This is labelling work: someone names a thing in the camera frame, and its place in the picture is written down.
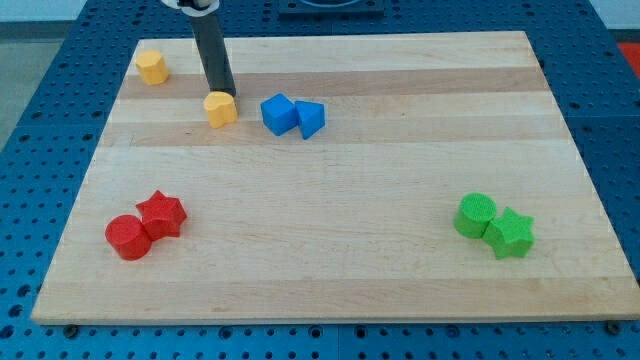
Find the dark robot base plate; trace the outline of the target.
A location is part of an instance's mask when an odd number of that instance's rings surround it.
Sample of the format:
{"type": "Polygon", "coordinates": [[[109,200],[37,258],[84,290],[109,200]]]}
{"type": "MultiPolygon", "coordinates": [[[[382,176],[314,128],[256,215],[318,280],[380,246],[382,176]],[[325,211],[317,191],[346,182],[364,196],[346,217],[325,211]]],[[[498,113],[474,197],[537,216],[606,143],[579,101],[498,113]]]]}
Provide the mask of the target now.
{"type": "Polygon", "coordinates": [[[382,15],[385,0],[276,0],[280,18],[301,16],[382,15]]]}

